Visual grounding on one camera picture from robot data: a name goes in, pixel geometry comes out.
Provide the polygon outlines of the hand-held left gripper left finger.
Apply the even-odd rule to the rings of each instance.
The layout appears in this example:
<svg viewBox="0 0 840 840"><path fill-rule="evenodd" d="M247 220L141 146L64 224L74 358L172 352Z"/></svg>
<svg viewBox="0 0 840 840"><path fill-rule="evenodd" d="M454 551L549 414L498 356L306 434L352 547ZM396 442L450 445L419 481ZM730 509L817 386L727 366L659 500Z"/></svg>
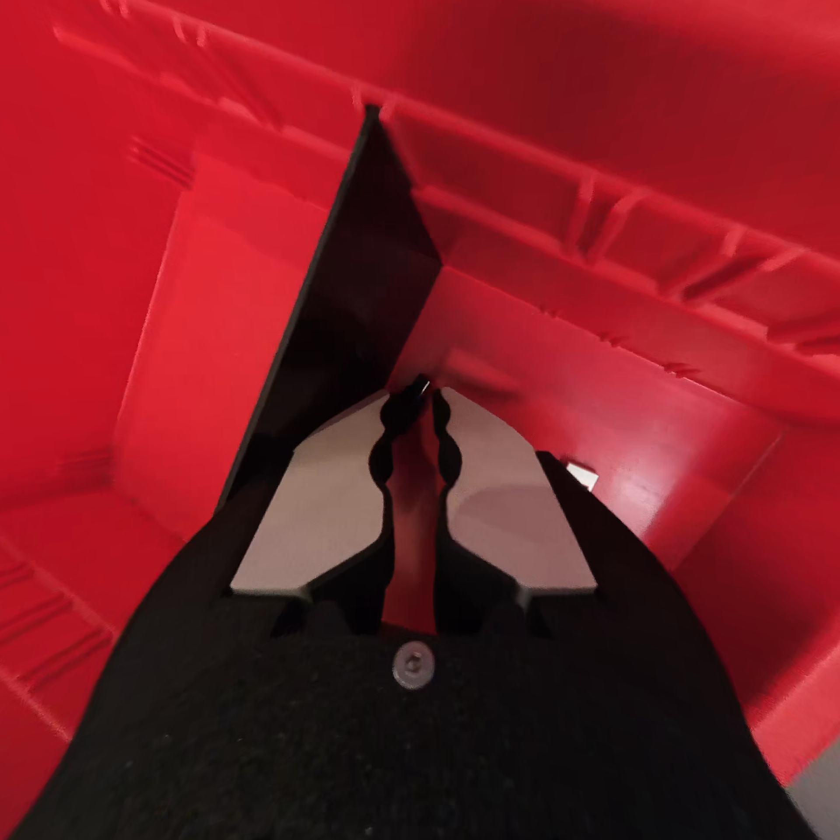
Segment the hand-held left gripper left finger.
<svg viewBox="0 0 840 840"><path fill-rule="evenodd" d="M396 567L392 429L380 391L295 448L230 589L334 604L354 634L378 634Z"/></svg>

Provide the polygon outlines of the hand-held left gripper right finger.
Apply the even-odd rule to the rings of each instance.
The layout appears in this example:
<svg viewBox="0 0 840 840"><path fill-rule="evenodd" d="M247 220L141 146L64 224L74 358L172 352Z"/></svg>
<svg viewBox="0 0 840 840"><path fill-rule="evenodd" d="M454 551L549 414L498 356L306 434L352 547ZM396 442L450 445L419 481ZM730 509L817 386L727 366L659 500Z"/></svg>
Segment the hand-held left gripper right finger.
<svg viewBox="0 0 840 840"><path fill-rule="evenodd" d="M442 480L435 534L434 620L476 634L496 609L589 596L597 583L536 450L452 387L436 390Z"/></svg>

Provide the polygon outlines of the red storage bin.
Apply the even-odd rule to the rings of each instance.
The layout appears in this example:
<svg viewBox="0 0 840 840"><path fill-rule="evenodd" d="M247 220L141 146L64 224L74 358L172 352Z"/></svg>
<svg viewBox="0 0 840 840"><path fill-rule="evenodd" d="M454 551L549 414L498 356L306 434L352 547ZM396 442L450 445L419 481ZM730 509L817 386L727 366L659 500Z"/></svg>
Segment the red storage bin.
<svg viewBox="0 0 840 840"><path fill-rule="evenodd" d="M216 511L381 117L418 373L592 468L783 784L838 740L838 2L2 2L2 838Z"/></svg>

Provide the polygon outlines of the black bin divider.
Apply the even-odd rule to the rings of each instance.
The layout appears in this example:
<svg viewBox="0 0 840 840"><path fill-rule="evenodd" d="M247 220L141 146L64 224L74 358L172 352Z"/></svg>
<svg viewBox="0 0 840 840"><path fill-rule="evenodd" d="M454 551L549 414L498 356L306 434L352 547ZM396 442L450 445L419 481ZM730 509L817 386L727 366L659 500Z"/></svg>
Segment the black bin divider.
<svg viewBox="0 0 840 840"><path fill-rule="evenodd" d="M216 505L385 389L443 266L382 123L364 119Z"/></svg>

